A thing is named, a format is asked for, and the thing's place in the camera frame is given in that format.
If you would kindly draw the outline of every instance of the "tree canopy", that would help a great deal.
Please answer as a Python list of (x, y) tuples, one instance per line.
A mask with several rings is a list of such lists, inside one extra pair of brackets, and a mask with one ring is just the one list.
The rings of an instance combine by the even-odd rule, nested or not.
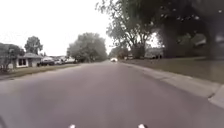
[(140, 37), (133, 36), (135, 30), (150, 34), (156, 28), (160, 30), (165, 46), (164, 54), (174, 57), (179, 46), (178, 37), (186, 34), (194, 37), (201, 33), (207, 39), (208, 55), (213, 56), (212, 51), (216, 51), (213, 48), (217, 44), (215, 36), (224, 30), (221, 25), (224, 21), (222, 3), (221, 0), (102, 0), (97, 7), (110, 15), (109, 35), (115, 39), (133, 42), (133, 38), (138, 40)]
[(7, 72), (11, 61), (23, 54), (24, 50), (17, 45), (0, 43), (0, 72)]
[(43, 45), (40, 43), (38, 37), (29, 37), (27, 43), (25, 44), (26, 52), (34, 53), (38, 55), (38, 52), (43, 49)]
[(102, 61), (107, 58), (105, 39), (96, 33), (84, 33), (69, 45), (67, 55), (79, 61)]

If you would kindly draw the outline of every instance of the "grass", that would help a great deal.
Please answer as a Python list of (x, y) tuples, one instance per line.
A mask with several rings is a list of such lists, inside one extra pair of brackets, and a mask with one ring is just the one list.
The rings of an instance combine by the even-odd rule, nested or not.
[(224, 61), (211, 61), (203, 58), (184, 58), (127, 60), (123, 62), (224, 83)]
[(14, 77), (21, 77), (30, 74), (52, 71), (57, 69), (63, 69), (68, 67), (77, 66), (76, 64), (66, 64), (66, 65), (56, 65), (56, 66), (45, 66), (45, 67), (35, 67), (35, 68), (18, 68), (10, 72), (6, 78), (14, 78)]

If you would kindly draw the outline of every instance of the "street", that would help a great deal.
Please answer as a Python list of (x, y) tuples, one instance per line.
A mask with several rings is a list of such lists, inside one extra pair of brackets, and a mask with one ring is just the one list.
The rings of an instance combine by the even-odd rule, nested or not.
[(223, 128), (224, 110), (119, 63), (0, 82), (7, 128)]

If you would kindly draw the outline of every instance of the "sky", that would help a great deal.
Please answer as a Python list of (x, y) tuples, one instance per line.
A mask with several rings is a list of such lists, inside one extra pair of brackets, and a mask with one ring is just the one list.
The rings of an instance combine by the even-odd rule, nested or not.
[(109, 17), (95, 10), (99, 0), (0, 0), (0, 42), (24, 48), (37, 36), (47, 55), (65, 55), (79, 34), (99, 33), (106, 39), (107, 52), (112, 40), (106, 35)]

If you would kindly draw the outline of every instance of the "house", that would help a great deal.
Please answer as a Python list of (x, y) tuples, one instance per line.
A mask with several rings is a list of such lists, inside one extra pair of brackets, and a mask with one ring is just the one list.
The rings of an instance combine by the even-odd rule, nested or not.
[(18, 56), (17, 59), (13, 60), (12, 64), (13, 68), (37, 67), (41, 59), (42, 56), (34, 53), (25, 53), (23, 56)]
[(148, 48), (145, 51), (145, 58), (162, 58), (163, 56), (163, 49), (154, 47)]

